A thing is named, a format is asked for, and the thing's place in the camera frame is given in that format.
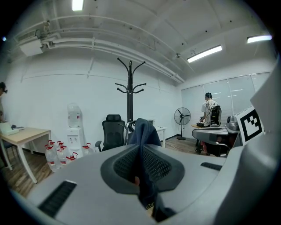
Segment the standing fan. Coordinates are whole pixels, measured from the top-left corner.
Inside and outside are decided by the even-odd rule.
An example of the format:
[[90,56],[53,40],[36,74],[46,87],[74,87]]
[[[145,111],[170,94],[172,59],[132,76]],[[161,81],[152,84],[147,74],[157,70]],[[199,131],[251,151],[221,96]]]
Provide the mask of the standing fan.
[[188,124],[190,121],[190,112],[187,108],[179,108],[175,111],[174,115],[175,122],[181,125],[181,135],[177,137],[179,140],[185,140],[183,137],[183,126]]

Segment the person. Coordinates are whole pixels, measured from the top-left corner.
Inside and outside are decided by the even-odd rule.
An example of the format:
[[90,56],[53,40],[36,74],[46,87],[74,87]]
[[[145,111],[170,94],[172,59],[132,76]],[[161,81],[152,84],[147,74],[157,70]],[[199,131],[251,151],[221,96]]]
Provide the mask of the person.
[[213,100],[212,94],[207,92],[205,94],[205,100],[202,104],[201,111],[204,113],[204,116],[200,119],[200,122],[202,123],[204,120],[204,127],[209,127],[210,126],[210,121],[211,121],[211,111],[212,109],[218,105],[216,101]]
[[[7,93],[8,90],[6,88],[6,84],[4,82],[1,82],[0,83],[0,123],[5,123],[5,120],[4,120],[4,109],[3,109],[3,106],[2,106],[2,101],[1,101],[1,97],[3,96],[3,93]],[[3,152],[2,152],[2,148],[0,146],[0,157],[5,165],[5,167],[8,167],[8,164],[5,160],[5,157],[3,155]]]
[[[6,89],[6,84],[4,82],[0,83],[0,97],[2,97],[3,93],[7,93],[8,90]],[[2,101],[0,98],[0,123],[5,123],[4,120],[4,109],[2,106]]]

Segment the black backpack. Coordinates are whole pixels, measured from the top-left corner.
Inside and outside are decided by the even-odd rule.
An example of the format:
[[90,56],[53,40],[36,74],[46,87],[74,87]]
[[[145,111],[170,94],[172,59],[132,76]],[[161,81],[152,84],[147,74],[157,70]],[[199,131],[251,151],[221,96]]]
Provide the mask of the black backpack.
[[221,107],[217,105],[212,108],[210,125],[220,125],[220,124],[221,124]]

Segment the fluorescent light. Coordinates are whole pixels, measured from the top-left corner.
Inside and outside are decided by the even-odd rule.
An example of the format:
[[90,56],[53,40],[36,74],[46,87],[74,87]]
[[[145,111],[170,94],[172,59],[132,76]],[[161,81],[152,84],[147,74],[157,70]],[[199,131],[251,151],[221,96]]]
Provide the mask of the fluorescent light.
[[271,39],[272,39],[271,35],[252,36],[252,37],[247,37],[247,43],[252,43],[252,42],[262,41],[262,40],[271,40]]
[[207,55],[213,54],[213,53],[221,51],[221,50],[222,50],[222,47],[221,47],[221,45],[219,45],[219,46],[213,47],[213,48],[211,48],[209,50],[206,50],[204,52],[201,52],[201,53],[199,53],[199,54],[197,54],[195,56],[191,56],[190,58],[187,59],[187,61],[188,62],[193,62],[193,61],[195,61],[197,59],[203,58],[203,57],[205,57]]
[[72,0],[72,10],[80,11],[83,9],[84,0]]

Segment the black mesh office chair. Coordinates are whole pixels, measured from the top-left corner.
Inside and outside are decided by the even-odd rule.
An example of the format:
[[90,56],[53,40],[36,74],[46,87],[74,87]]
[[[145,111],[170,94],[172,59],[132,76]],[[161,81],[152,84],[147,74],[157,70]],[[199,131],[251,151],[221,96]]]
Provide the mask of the black mesh office chair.
[[95,147],[98,147],[101,152],[122,146],[124,144],[124,126],[125,122],[121,120],[120,115],[107,115],[106,120],[102,122],[104,147],[101,150],[101,141],[97,141]]
[[211,111],[211,127],[219,127],[221,124],[221,107],[219,105],[215,106]]

